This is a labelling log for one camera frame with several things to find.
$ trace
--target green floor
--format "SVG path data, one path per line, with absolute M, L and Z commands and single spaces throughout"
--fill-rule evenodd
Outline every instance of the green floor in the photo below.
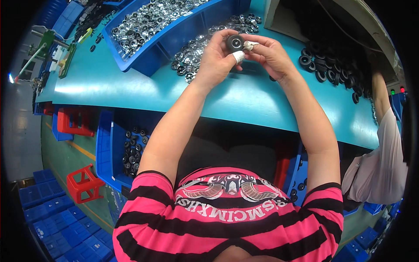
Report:
M 57 142 L 51 132 L 52 117 L 42 116 L 41 144 L 42 161 L 44 168 L 51 169 L 58 182 L 67 191 L 66 177 L 69 173 L 80 169 L 90 163 L 96 166 L 96 136 L 85 137 L 75 135 L 72 142 Z M 88 217 L 101 228 L 111 233 L 114 223 L 109 209 L 115 209 L 115 198 L 112 190 L 106 186 L 101 187 L 100 195 L 104 198 L 77 205 Z M 338 251 L 356 235 L 363 232 L 368 226 L 373 227 L 380 218 L 381 213 L 372 216 L 362 206 L 355 214 L 347 216 L 344 220 L 344 230 Z

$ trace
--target cable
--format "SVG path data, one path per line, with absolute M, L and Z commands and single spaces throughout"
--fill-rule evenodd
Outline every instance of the cable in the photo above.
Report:
M 32 27 L 43 27 L 43 28 L 45 28 L 46 30 L 53 31 L 56 35 L 60 36 L 60 37 L 62 38 L 62 40 L 63 40 L 63 41 L 67 41 L 67 40 L 70 40 L 70 39 L 73 39 L 73 38 L 74 38 L 74 36 L 73 36 L 73 37 L 70 37 L 70 38 L 64 39 L 64 37 L 62 37 L 62 35 L 60 35 L 59 33 L 57 33 L 57 31 L 55 31 L 54 29 L 48 29 L 48 28 L 46 28 L 46 26 L 33 25 Z
M 338 23 L 333 19 L 333 17 L 329 14 L 329 12 L 326 10 L 326 8 L 321 4 L 321 2 L 320 2 L 320 0 L 317 0 L 317 2 L 320 4 L 320 6 L 324 9 L 324 11 L 326 12 L 326 14 L 330 17 L 330 19 L 332 19 L 332 21 L 339 27 L 339 29 L 347 36 L 347 37 L 349 37 L 350 39 L 352 39 L 352 40 L 354 40 L 355 42 L 357 42 L 358 44 L 360 44 L 360 45 L 362 45 L 363 47 L 365 47 L 365 48 L 368 48 L 368 49 L 370 49 L 370 50 L 373 50 L 373 51 L 376 51 L 376 52 L 380 52 L 380 53 L 384 53 L 383 51 L 381 51 L 381 50 L 379 50 L 379 49 L 375 49 L 375 48 L 371 48 L 371 47 L 368 47 L 368 46 L 366 46 L 366 45 L 364 45 L 363 43 L 361 43 L 361 42 L 358 42 L 355 38 L 353 38 L 352 36 L 350 36 L 347 32 L 345 32 L 345 30 L 343 30 L 343 28 L 342 27 L 340 27 L 339 25 L 338 25 Z

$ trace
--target pink striped shirt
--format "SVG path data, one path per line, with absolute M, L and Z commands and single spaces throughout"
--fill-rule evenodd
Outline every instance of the pink striped shirt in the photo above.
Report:
M 212 261 L 229 246 L 284 261 L 330 261 L 343 230 L 339 184 L 311 190 L 302 207 L 245 169 L 199 169 L 173 192 L 140 173 L 113 233 L 118 261 Z

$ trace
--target teal workbench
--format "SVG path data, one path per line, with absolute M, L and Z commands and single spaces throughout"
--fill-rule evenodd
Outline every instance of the teal workbench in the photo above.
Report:
M 246 13 L 263 17 L 263 3 L 253 0 Z M 89 51 L 102 28 L 99 25 L 93 37 L 77 45 L 67 77 L 56 80 L 49 101 L 168 111 L 187 86 L 184 77 L 179 77 L 170 65 L 163 66 L 150 78 L 134 69 L 123 73 L 104 40 L 94 52 Z M 338 141 L 369 149 L 378 146 L 378 126 L 373 121 L 369 100 L 360 98 L 354 104 L 352 89 L 347 90 L 342 84 L 335 87 L 329 81 L 320 83 L 315 74 L 303 70 L 298 58 L 304 43 L 262 27 L 259 34 L 283 45 L 329 117 Z M 242 72 L 229 74 L 211 91 L 202 116 L 298 132 L 291 106 L 278 83 L 270 81 L 268 73 L 257 63 L 244 61 L 242 67 Z M 52 86 L 48 83 L 45 89 Z M 51 94 L 51 89 L 44 92 Z

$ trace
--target person's arm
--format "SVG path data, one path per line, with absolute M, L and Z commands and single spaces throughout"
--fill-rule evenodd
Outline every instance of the person's arm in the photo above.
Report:
M 294 111 L 308 154 L 307 192 L 329 182 L 340 184 L 339 149 L 332 125 L 286 51 L 276 40 L 250 34 L 241 36 L 260 43 L 253 46 L 246 59 L 261 63 L 278 81 Z
M 175 184 L 179 159 L 201 115 L 207 94 L 225 79 L 236 64 L 236 59 L 228 54 L 223 42 L 223 37 L 232 34 L 237 34 L 237 31 L 225 29 L 212 36 L 195 79 L 151 134 L 138 174 L 147 170 L 158 171 L 169 178 L 172 185 Z

